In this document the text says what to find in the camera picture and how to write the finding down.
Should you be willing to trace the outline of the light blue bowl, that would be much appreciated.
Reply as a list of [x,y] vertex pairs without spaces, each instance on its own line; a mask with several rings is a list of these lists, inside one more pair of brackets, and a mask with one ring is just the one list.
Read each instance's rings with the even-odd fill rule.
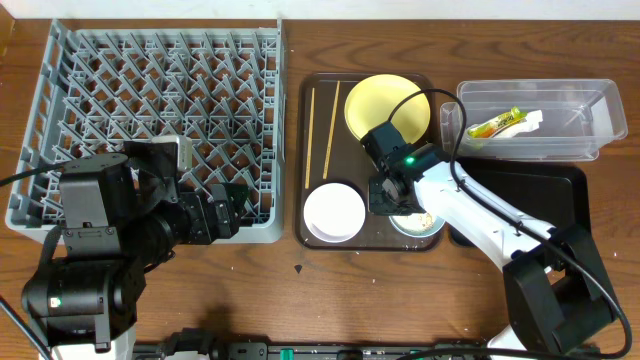
[[413,213],[411,215],[395,215],[389,217],[392,225],[400,233],[415,237],[426,238],[438,233],[445,221],[429,213]]

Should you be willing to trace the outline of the pink bowl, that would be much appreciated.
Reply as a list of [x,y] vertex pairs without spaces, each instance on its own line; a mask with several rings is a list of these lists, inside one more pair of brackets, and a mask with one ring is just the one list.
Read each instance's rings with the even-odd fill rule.
[[303,206],[303,220],[313,236],[326,243],[342,243],[363,228],[366,208],[351,186],[328,183],[314,189]]

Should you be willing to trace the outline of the green snack wrapper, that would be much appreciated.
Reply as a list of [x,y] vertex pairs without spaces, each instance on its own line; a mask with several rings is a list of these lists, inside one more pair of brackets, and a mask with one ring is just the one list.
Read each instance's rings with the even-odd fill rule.
[[508,112],[497,115],[481,124],[470,126],[466,133],[471,138],[491,138],[506,128],[519,123],[527,113],[518,107],[511,108]]

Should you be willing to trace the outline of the wooden chopstick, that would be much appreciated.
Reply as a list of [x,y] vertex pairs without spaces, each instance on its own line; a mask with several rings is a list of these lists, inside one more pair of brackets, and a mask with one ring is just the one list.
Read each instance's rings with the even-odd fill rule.
[[309,129],[307,135],[307,156],[305,167],[305,189],[310,187],[311,165],[312,165],[312,147],[313,147],[313,131],[315,118],[315,87],[311,90],[310,112],[309,112]]
[[324,161],[323,173],[322,173],[323,180],[327,179],[328,172],[329,172],[331,152],[332,152],[332,146],[333,146],[332,144],[333,144],[333,138],[334,138],[334,132],[335,132],[335,123],[336,123],[336,117],[338,114],[340,88],[341,88],[341,81],[337,81],[335,92],[334,92],[334,101],[332,106],[329,134],[328,134],[327,147],[326,147],[326,153],[325,153],[325,161]]

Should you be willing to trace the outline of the white napkin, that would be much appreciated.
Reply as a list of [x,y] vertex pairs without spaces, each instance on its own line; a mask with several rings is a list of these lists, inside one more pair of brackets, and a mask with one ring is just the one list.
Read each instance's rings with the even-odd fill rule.
[[540,128],[540,124],[543,122],[543,114],[541,110],[529,112],[518,123],[506,127],[500,130],[493,138],[513,138],[519,134],[531,133]]

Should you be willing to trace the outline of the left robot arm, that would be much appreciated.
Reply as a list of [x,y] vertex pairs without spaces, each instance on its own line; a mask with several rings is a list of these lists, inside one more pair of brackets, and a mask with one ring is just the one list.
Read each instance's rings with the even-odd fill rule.
[[47,234],[22,292],[26,332],[42,358],[130,358],[146,274],[178,245],[210,245],[239,231],[248,187],[187,190],[178,180],[186,150],[177,141],[127,142],[121,152],[62,165],[65,221]]

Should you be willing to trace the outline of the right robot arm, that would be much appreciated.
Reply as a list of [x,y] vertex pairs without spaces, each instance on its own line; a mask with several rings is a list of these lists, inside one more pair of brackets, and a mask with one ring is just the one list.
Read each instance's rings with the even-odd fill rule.
[[628,322],[588,231],[519,211],[439,147],[407,143],[390,122],[361,143],[380,173],[370,181],[370,212],[439,217],[501,270],[509,325],[489,341],[491,356],[567,355],[612,322]]

